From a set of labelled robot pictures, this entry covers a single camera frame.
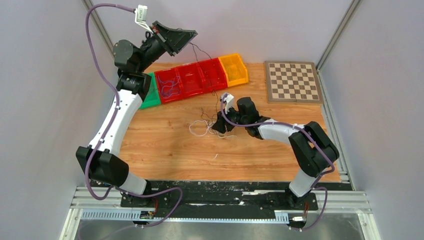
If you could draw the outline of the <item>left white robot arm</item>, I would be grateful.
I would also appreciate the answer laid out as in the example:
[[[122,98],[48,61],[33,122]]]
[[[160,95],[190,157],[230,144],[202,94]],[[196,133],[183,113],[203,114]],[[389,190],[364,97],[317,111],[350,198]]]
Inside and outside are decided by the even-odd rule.
[[[131,193],[140,207],[152,203],[149,182],[131,173],[129,165],[118,156],[129,124],[149,93],[152,77],[144,71],[164,53],[178,54],[197,34],[195,30],[169,28],[155,21],[141,46],[126,39],[113,46],[114,65],[118,68],[117,85],[111,87],[114,103],[96,136],[87,147],[80,146],[76,151],[87,184],[99,181]]]

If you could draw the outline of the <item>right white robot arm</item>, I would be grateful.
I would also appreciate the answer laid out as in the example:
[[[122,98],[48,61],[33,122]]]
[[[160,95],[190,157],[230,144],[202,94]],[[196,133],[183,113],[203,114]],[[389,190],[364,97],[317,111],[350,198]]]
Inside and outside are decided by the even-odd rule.
[[[340,153],[316,121],[307,124],[286,123],[259,114],[250,97],[238,100],[225,92],[220,97],[220,110],[212,129],[224,134],[235,127],[244,128],[247,133],[259,140],[277,141],[289,145],[299,166],[294,180],[285,195],[286,204],[298,209],[306,201],[318,181],[336,168],[334,162]]]

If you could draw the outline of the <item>middle red plastic bin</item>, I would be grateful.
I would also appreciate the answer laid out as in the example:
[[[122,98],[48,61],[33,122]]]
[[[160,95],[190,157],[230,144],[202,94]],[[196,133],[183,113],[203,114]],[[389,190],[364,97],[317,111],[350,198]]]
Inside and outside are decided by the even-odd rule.
[[[180,77],[181,94],[183,99],[205,93],[204,77],[198,63],[190,63],[176,67]]]

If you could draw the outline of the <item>red plastic bin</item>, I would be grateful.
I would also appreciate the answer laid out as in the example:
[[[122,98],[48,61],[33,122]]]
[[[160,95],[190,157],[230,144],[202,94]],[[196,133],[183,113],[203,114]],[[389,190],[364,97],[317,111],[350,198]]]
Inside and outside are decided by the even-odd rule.
[[[198,65],[205,79],[204,83],[207,93],[228,87],[226,73],[217,57],[200,61]]]
[[[162,104],[182,100],[182,84],[175,68],[156,71],[154,73],[159,97]]]
[[[181,94],[183,99],[205,93],[204,77],[198,63],[190,63],[176,67],[180,77]]]

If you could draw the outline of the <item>left red plastic bin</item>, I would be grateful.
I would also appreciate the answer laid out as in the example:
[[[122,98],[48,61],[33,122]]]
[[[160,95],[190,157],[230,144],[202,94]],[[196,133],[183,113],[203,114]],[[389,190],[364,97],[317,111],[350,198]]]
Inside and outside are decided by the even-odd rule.
[[[154,73],[159,97],[162,104],[182,100],[182,84],[175,68],[156,71]]]

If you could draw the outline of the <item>right red plastic bin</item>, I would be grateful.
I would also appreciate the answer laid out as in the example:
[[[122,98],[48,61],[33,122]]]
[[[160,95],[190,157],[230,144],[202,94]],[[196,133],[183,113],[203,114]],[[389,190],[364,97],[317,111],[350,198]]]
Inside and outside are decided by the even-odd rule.
[[[217,57],[200,61],[198,65],[205,79],[204,83],[207,93],[228,87],[226,73]]]

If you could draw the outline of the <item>yellow plastic bin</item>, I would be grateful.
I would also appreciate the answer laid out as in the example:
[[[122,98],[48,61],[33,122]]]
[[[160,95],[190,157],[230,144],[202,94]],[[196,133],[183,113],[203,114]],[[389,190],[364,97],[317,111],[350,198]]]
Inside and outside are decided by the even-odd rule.
[[[239,53],[218,57],[227,78],[227,86],[235,87],[249,82],[248,70]]]

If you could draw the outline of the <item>green plastic bin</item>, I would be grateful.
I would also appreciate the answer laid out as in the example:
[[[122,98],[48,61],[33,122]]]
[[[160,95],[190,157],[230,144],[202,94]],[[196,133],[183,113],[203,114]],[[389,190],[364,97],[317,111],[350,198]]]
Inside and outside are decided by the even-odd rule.
[[[148,75],[151,76],[151,83],[150,83],[148,94],[145,100],[142,102],[140,109],[147,109],[147,108],[159,106],[162,104],[158,87],[157,87],[157,82],[155,79],[155,74],[151,72],[151,73],[148,73]]]

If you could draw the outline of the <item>wooden chessboard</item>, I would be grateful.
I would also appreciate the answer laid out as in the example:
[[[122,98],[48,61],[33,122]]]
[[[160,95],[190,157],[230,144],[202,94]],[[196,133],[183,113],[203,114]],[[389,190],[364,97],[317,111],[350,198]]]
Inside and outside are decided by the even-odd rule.
[[[264,62],[269,103],[322,105],[324,97],[316,65],[307,61]]]

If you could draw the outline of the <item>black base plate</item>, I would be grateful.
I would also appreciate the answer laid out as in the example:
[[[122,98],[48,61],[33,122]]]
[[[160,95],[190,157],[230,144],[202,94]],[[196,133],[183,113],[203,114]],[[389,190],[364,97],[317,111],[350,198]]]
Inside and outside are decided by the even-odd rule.
[[[90,206],[104,205],[112,209],[135,210],[138,214],[157,211],[155,217],[193,220],[271,220],[277,212],[317,211],[323,190],[307,193],[296,200],[288,194],[288,182],[258,181],[183,181],[152,180],[148,194],[166,193],[140,198],[113,189],[102,201]]]

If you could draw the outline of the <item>aluminium frame rail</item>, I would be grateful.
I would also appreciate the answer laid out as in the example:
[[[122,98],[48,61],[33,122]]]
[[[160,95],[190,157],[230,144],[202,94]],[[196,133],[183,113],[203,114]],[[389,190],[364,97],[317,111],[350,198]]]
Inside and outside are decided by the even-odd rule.
[[[183,197],[165,193],[158,197],[158,202],[143,206],[117,190],[112,190],[106,199],[98,201],[90,196],[87,189],[78,187],[60,238],[74,239],[79,223],[84,219],[134,223],[284,224],[291,230],[304,232],[306,228],[314,229],[331,214],[355,214],[364,238],[380,239],[367,196],[362,191],[324,191],[319,187],[293,207],[284,198],[283,190],[209,192],[200,194],[200,200],[193,192]],[[300,227],[300,223],[305,223],[305,227]]]

